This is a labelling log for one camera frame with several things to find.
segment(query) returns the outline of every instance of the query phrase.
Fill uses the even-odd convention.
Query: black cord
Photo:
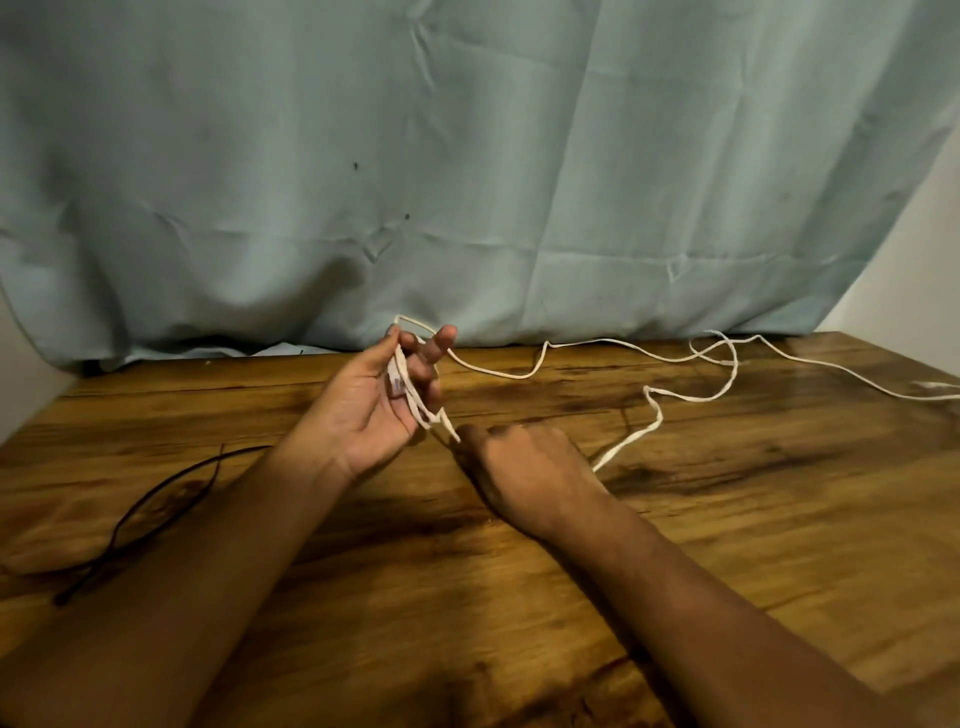
[[[167,528],[172,526],[174,523],[179,521],[183,516],[185,516],[191,510],[193,510],[193,508],[196,507],[197,504],[200,503],[200,501],[203,500],[213,489],[213,486],[217,481],[217,475],[220,473],[220,464],[224,460],[229,460],[231,457],[239,457],[240,455],[246,455],[251,452],[260,452],[261,450],[270,449],[271,447],[272,447],[271,445],[256,445],[251,448],[241,448],[238,450],[232,450],[231,452],[224,452],[224,446],[221,445],[219,454],[214,455],[213,457],[208,457],[206,458],[206,460],[203,460],[199,463],[194,463],[188,468],[184,468],[178,473],[174,473],[173,475],[170,475],[169,477],[164,478],[161,482],[157,483],[157,485],[155,485],[153,488],[147,491],[143,496],[141,496],[140,499],[130,507],[127,513],[125,513],[123,517],[113,527],[113,532],[110,534],[109,543],[107,544],[107,547],[103,550],[103,552],[99,556],[95,556],[94,558],[81,562],[80,564],[74,564],[72,566],[64,567],[62,569],[53,569],[49,571],[35,571],[33,573],[20,574],[20,575],[21,576],[54,576],[57,574],[67,573],[69,571],[74,571],[77,569],[87,569],[87,572],[83,576],[81,576],[76,582],[74,582],[72,585],[70,585],[69,587],[64,589],[62,592],[54,596],[54,604],[56,604],[58,607],[62,607],[64,604],[70,601],[70,599],[73,598],[76,595],[76,593],[80,589],[82,589],[84,585],[90,581],[90,579],[92,579],[96,574],[98,574],[101,571],[101,569],[110,561],[136,548],[137,546],[140,546],[141,544],[148,541],[149,539],[154,538],[154,536],[157,536],[158,534],[162,533]],[[147,503],[147,501],[150,500],[150,498],[155,496],[157,493],[162,491],[171,483],[176,482],[177,480],[182,478],[184,475],[193,473],[194,471],[199,470],[200,468],[203,468],[209,465],[210,463],[217,464],[217,467],[213,471],[213,476],[211,476],[210,479],[207,480],[203,488],[197,491],[197,493],[187,502],[186,505],[184,505],[179,511],[177,511],[175,514],[173,514],[170,518],[168,518],[166,521],[164,521],[160,525],[155,526],[151,530],[147,531],[141,536],[138,536],[132,541],[127,542],[126,544],[123,544],[122,546],[117,545],[117,539],[119,538],[119,535],[120,535],[120,529],[124,526],[124,524],[127,521],[129,521],[134,516],[134,514],[136,514],[137,511],[140,510],[140,508],[142,508]]]

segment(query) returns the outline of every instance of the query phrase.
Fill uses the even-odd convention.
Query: white wall
[[[75,377],[47,364],[27,340],[0,294],[0,442],[55,398]]]
[[[818,330],[843,331],[960,376],[960,127]]]

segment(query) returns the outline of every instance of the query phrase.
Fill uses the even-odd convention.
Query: fabric backdrop
[[[812,330],[957,0],[0,0],[0,279],[64,364]]]

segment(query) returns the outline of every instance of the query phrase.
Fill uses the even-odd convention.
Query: tabletop
[[[915,380],[952,381],[843,334],[780,344],[907,394],[929,394]],[[673,342],[648,348],[687,353]],[[537,350],[461,354],[519,373]],[[960,402],[896,400],[759,344],[740,355],[727,395],[661,399],[663,426],[601,479],[922,725],[960,725]],[[77,575],[29,574],[96,555],[167,475],[277,442],[344,358],[141,363],[83,379],[39,413],[0,448],[0,651],[48,620],[51,595]],[[548,421],[590,457],[653,419],[644,384],[707,396],[729,374],[605,345],[551,351],[523,381],[452,361],[440,369],[454,424]],[[255,457],[225,461],[217,487]],[[134,529],[163,518],[212,471],[186,477]],[[307,542],[196,723],[686,723],[642,647],[579,581],[487,511],[442,438],[419,437]]]

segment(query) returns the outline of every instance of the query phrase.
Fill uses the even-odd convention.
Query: white string
[[[437,333],[435,329],[429,327],[427,324],[421,321],[417,321],[416,319],[412,319],[409,316],[396,316],[394,318],[394,323],[397,324],[398,326],[401,321],[405,321],[408,324],[412,324],[414,326],[423,328],[424,330],[429,331],[431,334]],[[627,349],[633,349],[636,352],[646,354],[647,356],[653,359],[657,359],[658,361],[663,361],[668,364],[680,364],[685,361],[691,361],[692,359],[704,359],[705,361],[711,364],[717,364],[720,366],[731,368],[730,378],[727,379],[727,383],[720,388],[720,391],[718,391],[715,395],[711,395],[710,397],[692,397],[690,395],[682,395],[682,394],[678,394],[677,392],[671,392],[668,389],[660,389],[659,387],[651,387],[647,384],[644,384],[643,397],[647,400],[647,402],[653,408],[654,412],[657,413],[656,419],[653,422],[651,422],[649,425],[644,427],[643,429],[639,429],[636,432],[632,432],[630,435],[624,438],[621,442],[617,443],[612,448],[604,452],[603,455],[601,455],[600,459],[593,466],[593,471],[595,473],[601,468],[603,468],[603,466],[605,466],[611,460],[613,460],[614,457],[616,457],[616,455],[622,449],[626,448],[631,443],[635,443],[641,437],[643,437],[644,435],[650,432],[653,432],[655,429],[657,429],[658,427],[660,427],[660,425],[663,424],[663,410],[660,408],[660,403],[653,398],[653,395],[664,395],[665,397],[673,397],[683,401],[714,401],[719,399],[720,397],[723,397],[723,395],[727,394],[727,392],[729,392],[730,388],[733,386],[733,381],[736,379],[736,373],[740,364],[739,359],[737,358],[737,353],[736,353],[737,344],[750,344],[751,342],[754,342],[754,341],[761,341],[764,344],[766,344],[768,347],[770,347],[770,349],[772,349],[774,352],[782,356],[784,359],[800,362],[802,364],[817,364],[822,367],[830,367],[831,369],[838,369],[841,372],[846,372],[851,376],[855,376],[860,381],[864,382],[865,384],[869,384],[871,387],[879,390],[883,394],[889,395],[890,397],[896,397],[899,400],[911,400],[911,401],[960,400],[960,394],[918,397],[916,395],[903,395],[898,392],[892,392],[891,390],[886,389],[885,387],[881,387],[876,382],[870,381],[865,376],[860,375],[857,372],[851,369],[848,369],[847,367],[841,366],[839,364],[834,364],[829,361],[818,361],[817,359],[805,359],[801,356],[793,356],[792,354],[783,352],[777,347],[775,347],[773,344],[771,344],[769,341],[767,341],[760,334],[754,334],[753,336],[750,336],[746,339],[731,339],[722,331],[711,330],[711,331],[707,331],[707,333],[711,333],[714,336],[719,336],[720,341],[716,341],[710,344],[705,349],[700,349],[700,350],[698,350],[696,347],[693,346],[693,341],[690,341],[689,342],[689,347],[691,351],[690,356],[681,356],[679,358],[670,358],[667,356],[660,356],[659,354],[648,352],[642,347],[637,346],[636,344],[631,344],[627,341],[620,341],[619,339],[608,339],[608,338],[588,339],[587,341],[575,341],[575,342],[570,342],[568,344],[553,344],[549,341],[544,341],[543,346],[540,349],[540,357],[537,359],[537,363],[534,364],[534,368],[531,369],[529,372],[527,372],[525,375],[514,375],[514,374],[509,374],[508,372],[498,372],[493,369],[484,369],[483,367],[478,367],[478,366],[475,366],[474,364],[469,364],[463,359],[461,359],[459,356],[457,356],[457,354],[454,353],[453,350],[450,350],[449,352],[447,352],[447,355],[451,359],[453,359],[455,362],[460,364],[460,366],[466,367],[467,369],[470,369],[474,372],[479,372],[480,374],[484,374],[484,375],[500,376],[505,379],[529,379],[531,376],[533,376],[540,370],[540,365],[543,364],[543,359],[546,357],[547,349],[564,349],[565,347],[579,347],[583,344],[601,344],[601,343],[615,344],[617,346],[626,347]],[[417,337],[417,340],[421,344],[425,343],[423,339],[421,339],[419,336]],[[732,357],[731,360],[714,359],[710,356],[707,356],[708,353],[712,352],[717,347],[723,347],[723,346],[730,348],[730,353]],[[414,419],[417,420],[417,423],[421,427],[424,427],[425,429],[430,429],[430,427],[437,424],[443,425],[446,428],[447,432],[450,433],[450,436],[453,437],[454,440],[456,440],[459,443],[460,437],[457,435],[456,430],[453,428],[453,424],[450,422],[449,418],[446,416],[446,412],[444,412],[443,408],[441,407],[441,409],[436,414],[434,414],[429,409],[427,409],[426,405],[423,404],[423,401],[420,398],[420,394],[418,393],[417,388],[413,385],[413,382],[411,382],[410,376],[407,373],[406,357],[404,356],[403,350],[399,345],[397,345],[396,347],[396,351],[394,352],[394,358],[390,362],[390,367],[388,369],[389,369],[389,377],[391,378],[391,384],[394,387],[394,391],[395,392],[403,391],[406,394],[407,403],[410,405],[410,411],[413,413]],[[938,388],[947,388],[947,387],[960,388],[960,384],[946,384],[944,382],[936,382],[936,381],[919,381],[919,382],[915,382],[915,384],[918,384],[919,386],[922,386],[926,389],[938,389]]]

